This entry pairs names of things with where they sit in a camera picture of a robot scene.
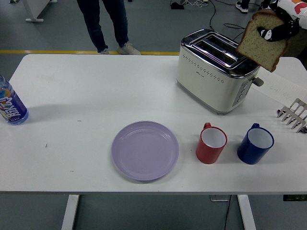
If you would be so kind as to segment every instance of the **purple plate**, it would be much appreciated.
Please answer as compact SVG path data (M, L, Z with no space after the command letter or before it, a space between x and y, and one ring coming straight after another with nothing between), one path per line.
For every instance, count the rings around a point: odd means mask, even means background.
M124 127L114 138L112 159L124 175L139 181L167 174L179 156L175 135L165 126L139 121Z

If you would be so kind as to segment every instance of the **gray floor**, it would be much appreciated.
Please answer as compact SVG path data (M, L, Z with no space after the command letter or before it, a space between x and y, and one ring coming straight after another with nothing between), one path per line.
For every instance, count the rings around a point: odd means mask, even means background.
M58 0L41 15L43 23L27 23L22 0L0 0L0 74L10 79L25 54L14 50L95 51L75 0ZM236 0L224 0L235 4ZM178 52L180 40L202 28L210 28L212 2L206 7L185 6L171 10L169 0L133 0L126 3L130 42L140 50ZM245 27L257 10L241 14L234 6L213 0L214 30L235 39L243 32L224 26ZM101 8L101 24L110 51L115 51L111 20ZM283 202L282 195L249 196L258 230L306 229L307 202ZM67 195L0 194L1 230L56 230L61 228ZM210 229L224 228L228 204L209 196L85 195L80 198L75 230L83 229ZM233 196L226 229L244 229L236 196Z

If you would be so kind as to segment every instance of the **plastic bottle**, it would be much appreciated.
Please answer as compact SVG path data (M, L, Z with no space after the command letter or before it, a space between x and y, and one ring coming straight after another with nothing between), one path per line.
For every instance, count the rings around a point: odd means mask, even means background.
M26 121L29 112L11 84L0 74L0 113L10 125Z

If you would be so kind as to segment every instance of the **toast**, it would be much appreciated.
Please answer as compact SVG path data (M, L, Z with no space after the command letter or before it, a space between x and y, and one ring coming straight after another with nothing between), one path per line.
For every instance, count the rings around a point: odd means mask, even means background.
M267 30L284 24L284 21L272 10L256 12L245 28L243 37L237 46L237 52L255 61L270 72L276 69L279 58L289 48L288 39L268 42L259 35L258 27Z

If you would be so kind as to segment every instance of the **mug handle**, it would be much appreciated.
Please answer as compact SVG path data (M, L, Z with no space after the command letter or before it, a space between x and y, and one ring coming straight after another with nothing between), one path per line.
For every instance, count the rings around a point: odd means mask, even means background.
M260 127L260 125L258 124L258 123L254 123L252 126L251 126L251 128L259 128Z
M205 125L203 126L203 128L206 128L206 127L211 127L211 124L210 124L210 123L205 123Z

